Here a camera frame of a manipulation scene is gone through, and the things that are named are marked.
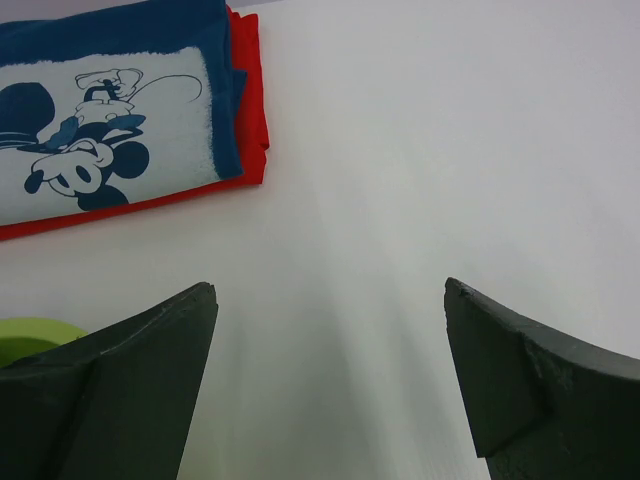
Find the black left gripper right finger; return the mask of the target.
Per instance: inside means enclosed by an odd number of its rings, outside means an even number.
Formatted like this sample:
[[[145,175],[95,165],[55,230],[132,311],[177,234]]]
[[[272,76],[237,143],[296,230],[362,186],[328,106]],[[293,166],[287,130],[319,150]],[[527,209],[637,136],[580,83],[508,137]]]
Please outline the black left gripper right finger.
[[[474,447],[491,478],[638,478],[638,360],[454,278],[444,308]]]

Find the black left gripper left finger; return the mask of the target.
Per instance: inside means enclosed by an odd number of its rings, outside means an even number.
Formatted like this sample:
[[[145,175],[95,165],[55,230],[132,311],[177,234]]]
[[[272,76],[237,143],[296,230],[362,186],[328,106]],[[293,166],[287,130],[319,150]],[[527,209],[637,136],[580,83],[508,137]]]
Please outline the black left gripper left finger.
[[[176,478],[217,314],[201,282],[63,345],[3,351],[2,478]]]

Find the lime green plastic basket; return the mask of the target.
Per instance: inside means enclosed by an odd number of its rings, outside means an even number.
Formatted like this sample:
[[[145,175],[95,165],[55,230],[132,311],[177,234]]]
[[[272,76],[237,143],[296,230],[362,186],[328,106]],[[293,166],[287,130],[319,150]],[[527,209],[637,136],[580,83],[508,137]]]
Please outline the lime green plastic basket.
[[[38,354],[88,334],[87,331],[64,321],[15,317],[0,321],[1,367],[34,354]]]

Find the folded navy cartoon t-shirt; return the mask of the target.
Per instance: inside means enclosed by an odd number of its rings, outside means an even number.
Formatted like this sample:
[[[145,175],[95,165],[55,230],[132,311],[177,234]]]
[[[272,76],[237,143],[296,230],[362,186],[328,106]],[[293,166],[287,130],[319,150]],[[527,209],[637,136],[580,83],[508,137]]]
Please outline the folded navy cartoon t-shirt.
[[[1,27],[1,222],[133,205],[239,177],[222,1],[143,1]]]

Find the folded red t-shirt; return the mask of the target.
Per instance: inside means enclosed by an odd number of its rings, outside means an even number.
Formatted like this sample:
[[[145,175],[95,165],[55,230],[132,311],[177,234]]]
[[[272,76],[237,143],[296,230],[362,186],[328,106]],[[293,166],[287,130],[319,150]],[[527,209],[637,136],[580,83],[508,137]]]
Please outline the folded red t-shirt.
[[[258,186],[263,182],[267,165],[266,151],[270,147],[270,140],[264,110],[259,17],[255,13],[243,16],[232,9],[228,9],[227,13],[231,25],[234,85],[241,88],[240,99],[237,102],[234,130],[244,173],[236,178],[134,204],[110,207],[95,212],[6,225],[1,228],[2,240],[68,228],[109,217],[166,206],[217,192]]]

